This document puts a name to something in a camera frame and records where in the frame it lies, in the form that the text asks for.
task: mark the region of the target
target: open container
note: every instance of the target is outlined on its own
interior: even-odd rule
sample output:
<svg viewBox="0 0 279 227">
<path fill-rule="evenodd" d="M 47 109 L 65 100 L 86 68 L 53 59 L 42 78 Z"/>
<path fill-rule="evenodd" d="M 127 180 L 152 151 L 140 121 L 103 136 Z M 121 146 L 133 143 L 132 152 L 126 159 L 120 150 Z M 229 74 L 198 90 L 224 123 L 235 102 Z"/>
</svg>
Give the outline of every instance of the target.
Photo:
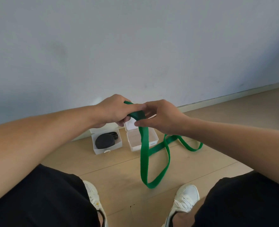
<svg viewBox="0 0 279 227">
<path fill-rule="evenodd" d="M 105 149 L 97 149 L 96 145 L 95 145 L 95 141 L 96 141 L 97 137 L 100 136 L 101 134 L 113 132 L 113 131 L 115 131 L 119 136 L 118 139 L 115 140 L 115 144 L 113 146 L 105 148 Z M 115 150 L 115 149 L 122 147 L 122 138 L 119 133 L 118 125 L 114 122 L 107 123 L 106 125 L 104 125 L 101 128 L 91 128 L 90 132 L 92 133 L 91 137 L 92 137 L 92 141 L 93 141 L 93 150 L 96 154 L 101 154 L 107 150 Z"/>
<path fill-rule="evenodd" d="M 134 126 L 136 120 L 131 118 L 128 122 L 125 123 L 125 130 L 127 132 L 127 139 L 131 151 L 137 151 L 141 149 L 141 136 L 137 126 Z M 151 127 L 149 129 L 149 146 L 156 145 L 158 142 L 158 136 L 155 130 Z"/>
</svg>

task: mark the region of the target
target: shoe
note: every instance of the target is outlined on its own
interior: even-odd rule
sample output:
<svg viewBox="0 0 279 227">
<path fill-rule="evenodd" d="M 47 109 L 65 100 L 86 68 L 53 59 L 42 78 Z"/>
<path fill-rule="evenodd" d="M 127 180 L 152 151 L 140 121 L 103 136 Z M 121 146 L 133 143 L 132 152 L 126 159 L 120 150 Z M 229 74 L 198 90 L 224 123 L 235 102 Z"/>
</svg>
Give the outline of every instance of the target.
<svg viewBox="0 0 279 227">
<path fill-rule="evenodd" d="M 95 186 L 92 183 L 90 183 L 88 181 L 83 181 L 83 183 L 84 183 L 87 193 L 89 195 L 90 202 L 96 208 L 96 210 L 98 212 L 100 212 L 100 214 L 103 217 L 102 227 L 108 227 L 106 213 L 102 207 L 102 204 L 99 201 L 99 194 L 97 193 L 97 189 L 95 188 Z"/>
<path fill-rule="evenodd" d="M 175 212 L 189 213 L 198 200 L 199 193 L 195 185 L 190 183 L 182 185 L 176 192 L 172 209 L 162 227 L 169 227 L 171 218 Z"/>
</svg>

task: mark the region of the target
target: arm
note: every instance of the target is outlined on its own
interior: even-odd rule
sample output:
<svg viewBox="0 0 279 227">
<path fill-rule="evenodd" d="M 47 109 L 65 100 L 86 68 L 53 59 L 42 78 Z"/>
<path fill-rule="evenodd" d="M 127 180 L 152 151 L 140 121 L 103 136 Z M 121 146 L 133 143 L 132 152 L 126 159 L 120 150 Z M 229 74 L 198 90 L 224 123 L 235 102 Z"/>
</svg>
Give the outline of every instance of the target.
<svg viewBox="0 0 279 227">
<path fill-rule="evenodd" d="M 189 118 L 171 103 L 147 102 L 151 119 L 135 123 L 193 138 L 279 183 L 279 131 Z"/>
<path fill-rule="evenodd" d="M 48 154 L 84 131 L 108 122 L 122 125 L 143 105 L 127 105 L 120 95 L 98 105 L 34 116 L 0 125 L 0 198 Z"/>
</svg>

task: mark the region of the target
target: resistance band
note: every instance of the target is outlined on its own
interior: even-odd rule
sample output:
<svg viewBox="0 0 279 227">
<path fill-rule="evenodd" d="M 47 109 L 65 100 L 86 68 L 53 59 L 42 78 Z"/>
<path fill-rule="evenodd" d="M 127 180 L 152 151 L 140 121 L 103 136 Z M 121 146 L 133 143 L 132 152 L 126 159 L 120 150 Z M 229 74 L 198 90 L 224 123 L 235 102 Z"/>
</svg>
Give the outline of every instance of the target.
<svg viewBox="0 0 279 227">
<path fill-rule="evenodd" d="M 129 114 L 130 117 L 134 118 L 136 121 L 141 119 L 146 119 L 145 113 L 143 111 L 136 111 Z M 202 148 L 202 143 L 200 143 L 197 149 L 190 147 L 181 136 L 172 135 L 166 138 L 167 135 L 164 135 L 164 141 L 157 144 L 156 146 L 149 149 L 149 130 L 147 127 L 138 127 L 141 135 L 141 153 L 140 153 L 140 175 L 142 182 L 149 188 L 153 189 L 157 187 L 162 178 L 164 177 L 169 165 L 170 165 L 170 150 L 168 144 L 179 139 L 179 141 L 187 148 L 189 151 L 197 151 Z M 161 149 L 166 148 L 168 153 L 168 164 L 160 172 L 160 174 L 150 183 L 148 183 L 148 168 L 149 168 L 149 156 L 159 152 Z"/>
</svg>

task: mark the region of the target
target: baseboard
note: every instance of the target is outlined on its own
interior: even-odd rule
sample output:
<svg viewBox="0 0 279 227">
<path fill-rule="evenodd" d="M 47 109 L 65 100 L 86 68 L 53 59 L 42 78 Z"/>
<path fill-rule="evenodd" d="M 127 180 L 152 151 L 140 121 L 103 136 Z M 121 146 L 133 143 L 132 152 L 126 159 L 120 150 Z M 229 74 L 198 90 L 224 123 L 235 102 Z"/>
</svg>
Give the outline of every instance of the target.
<svg viewBox="0 0 279 227">
<path fill-rule="evenodd" d="M 197 103 L 191 103 L 188 105 L 184 105 L 184 106 L 180 106 L 178 107 L 178 109 L 181 112 L 187 112 L 187 111 L 192 111 L 198 108 L 202 108 L 202 107 L 207 107 L 207 106 L 211 106 L 214 104 L 218 104 L 218 103 L 223 103 L 226 101 L 230 101 L 233 99 L 238 99 L 241 97 L 245 97 L 245 96 L 249 96 L 249 95 L 254 95 L 257 93 L 261 93 L 261 92 L 265 92 L 265 91 L 269 91 L 269 90 L 273 90 L 279 88 L 279 83 L 276 84 L 270 84 L 270 85 L 266 85 L 263 87 L 257 87 L 257 88 L 253 88 L 253 89 L 249 89 L 246 91 L 242 91 L 242 92 L 237 92 L 237 93 L 233 93 L 230 95 L 226 95 L 226 96 L 221 96 L 221 97 L 217 97 L 217 98 L 213 98 L 213 99 L 207 99 L 204 101 L 200 101 Z M 91 132 L 88 130 L 84 133 L 82 133 L 80 136 L 76 137 L 75 139 L 73 139 L 72 141 L 78 140 L 78 139 L 83 139 L 86 137 L 90 137 L 91 136 Z"/>
</svg>

